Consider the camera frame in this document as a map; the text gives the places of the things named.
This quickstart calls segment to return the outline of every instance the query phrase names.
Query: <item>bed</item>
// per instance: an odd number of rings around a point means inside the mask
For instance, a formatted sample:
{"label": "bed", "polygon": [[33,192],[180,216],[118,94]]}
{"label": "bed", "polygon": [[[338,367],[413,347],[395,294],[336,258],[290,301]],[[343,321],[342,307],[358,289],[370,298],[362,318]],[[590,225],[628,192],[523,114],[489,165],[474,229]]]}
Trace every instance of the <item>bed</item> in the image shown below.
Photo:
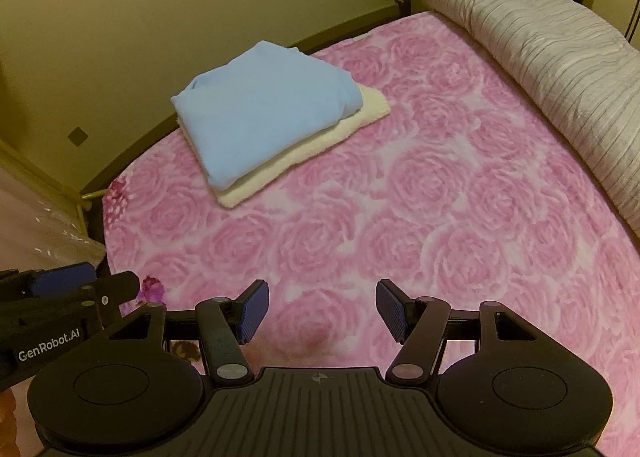
{"label": "bed", "polygon": [[[640,455],[640,257],[626,224],[526,93],[469,34],[425,12],[315,55],[392,111],[236,208],[215,204],[180,130],[104,196],[108,261],[137,302],[190,309],[254,279],[270,311],[255,369],[379,366],[399,345],[376,313],[390,278],[457,309],[498,300],[600,371],[614,410],[598,447]],[[174,350],[198,364],[193,345]],[[446,366],[471,352],[447,347]]]}

